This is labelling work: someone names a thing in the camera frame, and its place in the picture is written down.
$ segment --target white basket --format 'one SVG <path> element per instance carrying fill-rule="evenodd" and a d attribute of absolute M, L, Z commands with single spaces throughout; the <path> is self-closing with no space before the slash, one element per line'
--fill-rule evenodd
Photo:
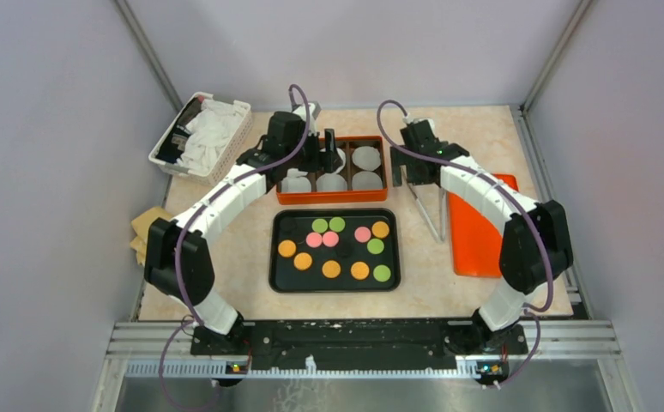
<path fill-rule="evenodd" d="M 212 94 L 198 92 L 193 94 L 193 97 L 191 97 L 188 102 L 190 103 L 191 100 L 198 96 L 203 96 L 204 99 L 214 99 Z M 222 103 L 226 103 L 225 100 L 219 100 L 218 98 L 216 98 L 216 100 Z M 163 136 L 155 145 L 153 151 L 148 155 L 148 159 L 154 164 L 158 165 L 160 170 L 165 173 L 172 174 L 173 176 L 179 176 L 184 179 L 193 180 L 194 182 L 200 183 L 202 185 L 214 186 L 218 184 L 224 177 L 226 177 L 228 171 L 231 170 L 231 166 L 233 166 L 233 163 L 236 161 L 238 150 L 246 141 L 246 137 L 249 135 L 249 131 L 251 130 L 251 105 L 238 100 L 234 100 L 233 103 L 228 104 L 233 104 L 236 106 L 238 109 L 237 112 L 242 112 L 244 114 L 244 118 L 241 120 L 241 124 L 238 126 L 238 129 L 233 132 L 233 136 L 228 141 L 228 144 L 220 152 L 218 161 L 216 161 L 216 164 L 211 169 L 209 174 L 204 176 L 195 173 L 188 167 L 181 167 L 155 158 L 155 156 L 158 155 L 158 152 L 160 151 L 160 145 L 162 145 L 166 140 L 166 137 L 171 134 L 172 127 L 175 125 L 175 122 L 178 121 L 178 117 L 180 117 L 181 113 L 178 113 L 178 116 L 175 117 L 166 132 L 163 133 Z"/>

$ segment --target white cup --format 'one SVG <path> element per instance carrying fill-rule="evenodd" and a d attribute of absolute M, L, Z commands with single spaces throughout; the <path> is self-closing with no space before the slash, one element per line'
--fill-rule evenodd
<path fill-rule="evenodd" d="M 317 179 L 317 191 L 346 191 L 347 181 L 339 174 L 325 173 Z"/>
<path fill-rule="evenodd" d="M 290 167 L 289 170 L 287 170 L 287 177 L 288 178 L 303 178 L 304 176 L 307 175 L 307 172 L 302 172 L 296 167 Z"/>
<path fill-rule="evenodd" d="M 281 193 L 309 193 L 311 182 L 308 178 L 284 178 L 281 180 Z"/>
<path fill-rule="evenodd" d="M 353 176 L 354 191 L 379 191 L 383 189 L 383 180 L 377 173 L 359 172 Z"/>
<path fill-rule="evenodd" d="M 363 146 L 353 151 L 353 164 L 362 170 L 372 172 L 383 164 L 380 152 L 371 146 Z"/>

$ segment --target orange board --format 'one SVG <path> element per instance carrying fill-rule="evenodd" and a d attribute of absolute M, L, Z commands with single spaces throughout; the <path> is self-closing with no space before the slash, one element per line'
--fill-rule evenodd
<path fill-rule="evenodd" d="M 494 174 L 515 191 L 516 178 L 510 174 Z M 453 270 L 460 276 L 501 277 L 498 254 L 501 235 L 476 209 L 463 199 L 449 193 L 449 222 Z"/>

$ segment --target gray wall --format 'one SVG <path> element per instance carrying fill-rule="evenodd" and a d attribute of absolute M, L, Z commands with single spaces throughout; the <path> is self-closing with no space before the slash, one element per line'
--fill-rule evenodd
<path fill-rule="evenodd" d="M 109 0 L 0 1 L 0 411 L 89 408 L 171 119 Z"/>
<path fill-rule="evenodd" d="M 577 0 L 130 0 L 181 99 L 288 106 L 519 103 Z"/>
<path fill-rule="evenodd" d="M 598 2 L 532 120 L 595 312 L 664 410 L 664 2 Z"/>

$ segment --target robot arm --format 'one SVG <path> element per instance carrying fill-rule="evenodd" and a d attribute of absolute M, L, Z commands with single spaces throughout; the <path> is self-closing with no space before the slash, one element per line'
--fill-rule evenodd
<path fill-rule="evenodd" d="M 301 106 L 294 107 L 293 112 L 276 112 L 269 120 L 267 134 L 260 140 L 261 148 L 250 148 L 241 154 L 229 174 L 185 212 L 171 221 L 158 219 L 150 227 L 145 280 L 185 305 L 174 255 L 182 227 L 188 226 L 181 253 L 184 289 L 203 325 L 219 336 L 232 340 L 237 335 L 235 330 L 241 328 L 243 318 L 213 290 L 215 274 L 209 247 L 242 210 L 281 182 L 290 167 L 308 172 L 320 169 L 331 172 L 338 167 L 341 159 L 336 150 L 320 151 L 315 125 L 319 112 L 316 102 L 310 103 L 310 119 L 306 119 L 306 110 Z M 263 173 L 253 173 L 291 154 L 299 144 L 307 121 L 310 126 L 307 139 L 297 155 Z M 334 131 L 324 132 L 325 147 L 334 147 Z M 236 183 L 239 176 L 249 173 L 251 175 Z"/>
<path fill-rule="evenodd" d="M 474 313 L 474 325 L 484 347 L 495 347 L 498 332 L 505 333 L 516 321 L 524 303 L 530 302 L 546 286 L 541 254 L 522 215 L 499 191 L 507 192 L 534 222 L 546 248 L 554 278 L 572 265 L 572 251 L 567 220 L 562 205 L 555 201 L 539 203 L 514 191 L 484 170 L 470 153 L 457 144 L 441 142 L 433 133 L 432 121 L 406 121 L 401 135 L 407 150 L 416 154 L 446 160 L 467 169 L 441 166 L 413 158 L 390 148 L 394 185 L 401 185 L 401 167 L 407 170 L 414 185 L 436 184 L 456 194 L 478 210 L 502 234 L 499 268 L 502 279 L 489 300 Z"/>

